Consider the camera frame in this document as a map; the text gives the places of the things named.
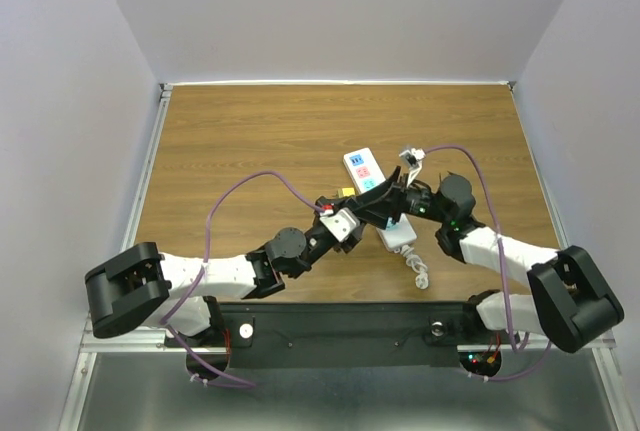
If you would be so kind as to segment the white power strip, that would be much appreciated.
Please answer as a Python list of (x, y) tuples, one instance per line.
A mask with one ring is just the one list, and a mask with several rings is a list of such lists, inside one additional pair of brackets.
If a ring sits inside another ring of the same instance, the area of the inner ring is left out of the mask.
[[(369, 148), (345, 154), (343, 162), (358, 194), (385, 181), (385, 175)], [(397, 222), (389, 218), (386, 227), (377, 228), (377, 232), (389, 252), (399, 252), (403, 246), (411, 245), (417, 240), (417, 234), (404, 214)]]

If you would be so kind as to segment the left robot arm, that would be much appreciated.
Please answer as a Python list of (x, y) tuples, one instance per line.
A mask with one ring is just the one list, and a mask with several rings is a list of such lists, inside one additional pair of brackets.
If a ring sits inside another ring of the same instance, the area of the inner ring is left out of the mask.
[(229, 258), (184, 258), (143, 242), (90, 270), (84, 277), (98, 339), (125, 335), (140, 326), (162, 328), (215, 343), (223, 322), (207, 311), (206, 299), (262, 299), (282, 291), (331, 250), (359, 242), (364, 222), (341, 202), (325, 202), (311, 228), (280, 230), (262, 247)]

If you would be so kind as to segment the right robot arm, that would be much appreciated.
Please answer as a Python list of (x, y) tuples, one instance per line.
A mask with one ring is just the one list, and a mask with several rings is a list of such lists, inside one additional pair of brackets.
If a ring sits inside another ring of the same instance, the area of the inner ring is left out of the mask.
[(357, 191), (349, 202), (360, 220), (383, 233), (411, 216), (434, 221), (445, 255), (500, 275), (501, 289), (461, 315), (466, 338), (482, 341), (494, 331), (537, 334), (574, 353), (624, 320), (622, 304), (585, 249), (528, 244), (477, 221), (467, 178), (450, 173), (432, 189), (413, 172), (385, 176), (361, 158), (344, 164)]

